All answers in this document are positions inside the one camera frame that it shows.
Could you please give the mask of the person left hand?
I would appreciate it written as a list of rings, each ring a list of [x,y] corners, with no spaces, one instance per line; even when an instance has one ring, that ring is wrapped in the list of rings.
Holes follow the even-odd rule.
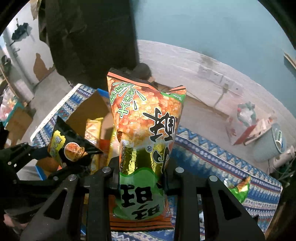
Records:
[[[11,227],[16,234],[22,233],[22,231],[27,227],[28,223],[19,223],[15,219],[12,219],[9,215],[4,215],[4,223],[6,226]]]

